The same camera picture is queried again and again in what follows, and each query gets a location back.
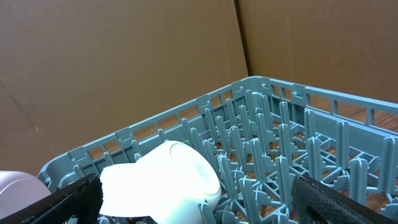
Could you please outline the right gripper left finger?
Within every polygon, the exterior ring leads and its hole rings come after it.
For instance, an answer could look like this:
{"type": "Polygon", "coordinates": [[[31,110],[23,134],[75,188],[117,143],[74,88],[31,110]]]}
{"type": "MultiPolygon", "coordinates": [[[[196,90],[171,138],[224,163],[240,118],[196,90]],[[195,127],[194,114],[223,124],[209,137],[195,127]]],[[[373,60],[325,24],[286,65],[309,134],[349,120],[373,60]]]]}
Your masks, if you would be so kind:
{"type": "Polygon", "coordinates": [[[78,223],[96,223],[103,204],[100,178],[89,174],[55,193],[1,219],[1,223],[53,224],[76,218],[78,223]]]}

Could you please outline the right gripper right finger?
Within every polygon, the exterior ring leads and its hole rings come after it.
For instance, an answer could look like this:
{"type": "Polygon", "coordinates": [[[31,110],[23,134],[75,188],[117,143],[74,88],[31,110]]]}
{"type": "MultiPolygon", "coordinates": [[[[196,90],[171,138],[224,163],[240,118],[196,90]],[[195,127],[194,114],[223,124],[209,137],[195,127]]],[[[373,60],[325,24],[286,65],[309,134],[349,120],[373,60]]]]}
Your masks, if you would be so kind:
{"type": "Polygon", "coordinates": [[[397,221],[369,209],[307,175],[294,178],[291,196],[299,223],[397,223],[397,221]]]}

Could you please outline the white bowl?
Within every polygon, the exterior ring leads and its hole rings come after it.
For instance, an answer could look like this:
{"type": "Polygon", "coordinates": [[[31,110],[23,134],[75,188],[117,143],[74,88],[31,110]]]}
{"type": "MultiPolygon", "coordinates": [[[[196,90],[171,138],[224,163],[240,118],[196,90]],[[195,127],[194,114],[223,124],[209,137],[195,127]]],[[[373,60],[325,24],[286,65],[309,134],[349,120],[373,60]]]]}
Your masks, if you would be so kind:
{"type": "Polygon", "coordinates": [[[199,205],[214,210],[221,198],[215,170],[194,148],[166,141],[135,163],[113,164],[100,174],[99,214],[151,217],[156,223],[203,223],[199,205]]]}

